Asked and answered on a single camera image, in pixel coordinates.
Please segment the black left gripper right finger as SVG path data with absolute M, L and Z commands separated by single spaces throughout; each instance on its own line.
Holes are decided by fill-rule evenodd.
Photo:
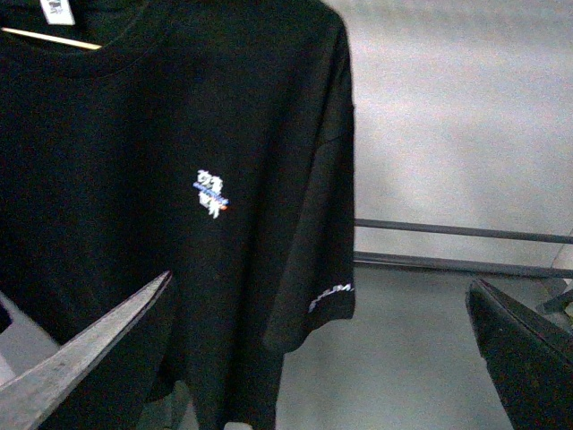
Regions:
M 572 427 L 572 334 L 484 279 L 466 291 L 475 342 L 514 429 Z

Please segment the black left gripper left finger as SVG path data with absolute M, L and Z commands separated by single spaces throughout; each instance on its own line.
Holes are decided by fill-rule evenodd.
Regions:
M 134 429 L 172 326 L 166 271 L 1 389 L 3 429 Z

